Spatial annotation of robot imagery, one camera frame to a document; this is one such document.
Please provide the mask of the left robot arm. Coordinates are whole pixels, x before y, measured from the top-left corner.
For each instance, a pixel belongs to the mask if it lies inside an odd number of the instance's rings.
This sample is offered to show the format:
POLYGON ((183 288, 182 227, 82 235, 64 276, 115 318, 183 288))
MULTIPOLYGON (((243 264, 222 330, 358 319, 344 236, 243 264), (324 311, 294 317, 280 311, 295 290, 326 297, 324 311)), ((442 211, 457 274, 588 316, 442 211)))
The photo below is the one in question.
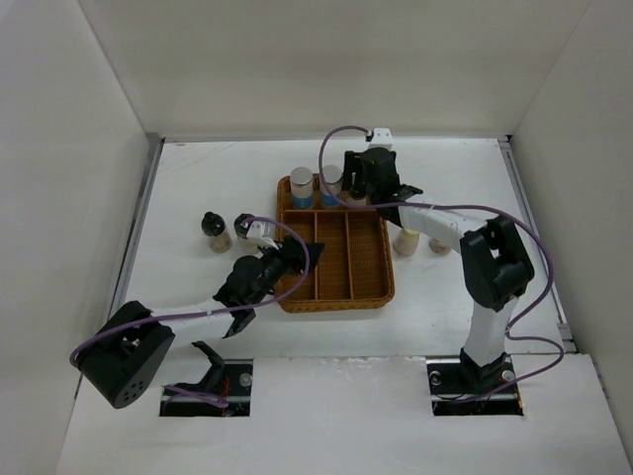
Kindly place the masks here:
POLYGON ((223 305, 220 309, 155 316, 139 301, 126 302, 94 336, 71 352, 71 365, 113 408, 129 406, 148 389, 176 338, 170 322, 187 324, 228 314, 232 322, 225 337, 238 335, 254 320, 257 308, 279 302, 298 289, 293 286, 275 299, 265 299, 286 275, 304 281, 317 266, 325 244, 288 235, 260 249, 259 257, 247 255, 235 262, 214 296, 223 305))

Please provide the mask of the yellow lid seasoning jar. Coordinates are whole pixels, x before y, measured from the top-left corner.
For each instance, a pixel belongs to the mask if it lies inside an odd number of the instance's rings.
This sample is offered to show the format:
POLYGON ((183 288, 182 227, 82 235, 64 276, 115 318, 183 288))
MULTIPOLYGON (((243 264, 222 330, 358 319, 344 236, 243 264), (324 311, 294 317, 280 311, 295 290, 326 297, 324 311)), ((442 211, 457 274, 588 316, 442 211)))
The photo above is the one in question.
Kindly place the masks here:
POLYGON ((419 244, 420 232, 400 229, 393 242, 394 251, 401 256, 412 256, 415 254, 419 244))

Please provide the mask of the pink lid seasoning jar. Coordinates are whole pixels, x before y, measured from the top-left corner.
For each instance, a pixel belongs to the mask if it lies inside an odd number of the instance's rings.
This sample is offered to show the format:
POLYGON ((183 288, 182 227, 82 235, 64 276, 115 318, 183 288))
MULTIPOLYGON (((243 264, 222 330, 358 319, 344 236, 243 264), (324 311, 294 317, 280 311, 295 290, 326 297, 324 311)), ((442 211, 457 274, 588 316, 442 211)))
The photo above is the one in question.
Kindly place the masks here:
POLYGON ((432 252, 438 255, 447 255, 451 252, 451 247, 436 238, 431 238, 428 246, 432 252))

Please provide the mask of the blue label jar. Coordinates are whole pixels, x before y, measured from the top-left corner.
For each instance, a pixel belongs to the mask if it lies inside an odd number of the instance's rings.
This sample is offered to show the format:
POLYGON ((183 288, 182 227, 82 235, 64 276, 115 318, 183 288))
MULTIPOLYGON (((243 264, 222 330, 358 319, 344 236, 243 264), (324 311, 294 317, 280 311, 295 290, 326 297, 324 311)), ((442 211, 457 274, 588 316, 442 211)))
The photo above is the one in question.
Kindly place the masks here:
POLYGON ((291 171, 290 187, 295 209, 307 210, 314 206, 314 176, 308 168, 297 167, 291 171))
POLYGON ((320 204, 326 209, 338 208, 341 204, 342 171, 336 165, 325 165, 319 178, 320 204))

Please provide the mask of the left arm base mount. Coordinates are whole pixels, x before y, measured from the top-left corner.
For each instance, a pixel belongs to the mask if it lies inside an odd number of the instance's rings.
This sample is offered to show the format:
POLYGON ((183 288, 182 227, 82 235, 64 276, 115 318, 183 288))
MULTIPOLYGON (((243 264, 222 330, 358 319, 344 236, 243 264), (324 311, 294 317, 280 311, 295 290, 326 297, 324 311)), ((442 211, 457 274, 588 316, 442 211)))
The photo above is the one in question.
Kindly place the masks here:
POLYGON ((198 382, 163 389, 159 415, 164 418, 249 417, 253 387, 252 359, 224 359, 205 342, 192 342, 209 367, 198 382))

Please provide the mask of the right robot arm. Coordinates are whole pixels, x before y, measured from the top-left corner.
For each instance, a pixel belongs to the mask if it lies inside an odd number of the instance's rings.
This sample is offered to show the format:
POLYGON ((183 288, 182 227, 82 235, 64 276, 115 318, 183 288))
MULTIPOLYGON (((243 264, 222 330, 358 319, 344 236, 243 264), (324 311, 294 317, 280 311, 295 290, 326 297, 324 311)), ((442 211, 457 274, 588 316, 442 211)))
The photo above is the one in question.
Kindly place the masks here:
POLYGON ((506 326, 534 277, 514 221, 501 215, 483 221, 421 201, 421 189, 401 182, 396 154, 379 146, 344 154, 341 188, 364 191, 384 220, 434 238, 461 256, 474 308, 458 376, 468 393, 488 391, 505 360, 506 326))

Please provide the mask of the black cap spice jar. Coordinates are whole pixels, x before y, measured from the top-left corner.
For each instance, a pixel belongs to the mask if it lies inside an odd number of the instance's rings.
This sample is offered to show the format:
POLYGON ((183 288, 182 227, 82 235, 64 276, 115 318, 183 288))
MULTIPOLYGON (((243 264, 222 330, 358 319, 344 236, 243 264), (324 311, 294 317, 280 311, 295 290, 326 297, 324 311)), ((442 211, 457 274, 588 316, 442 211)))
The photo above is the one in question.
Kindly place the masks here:
POLYGON ((250 220, 252 218, 252 214, 242 213, 233 221, 233 229, 236 235, 236 240, 241 249, 249 255, 255 255, 259 252, 257 244, 247 239, 247 233, 251 224, 250 220))

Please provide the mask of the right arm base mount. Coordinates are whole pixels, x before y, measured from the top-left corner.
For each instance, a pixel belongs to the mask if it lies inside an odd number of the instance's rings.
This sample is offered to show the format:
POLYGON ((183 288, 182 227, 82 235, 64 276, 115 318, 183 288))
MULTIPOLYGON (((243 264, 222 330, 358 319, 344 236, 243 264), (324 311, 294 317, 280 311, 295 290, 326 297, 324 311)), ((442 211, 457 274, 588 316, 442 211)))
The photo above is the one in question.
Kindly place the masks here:
POLYGON ((509 356, 486 373, 475 376, 457 358, 426 360, 431 410, 436 417, 519 416, 523 407, 515 385, 492 391, 515 378, 509 356))

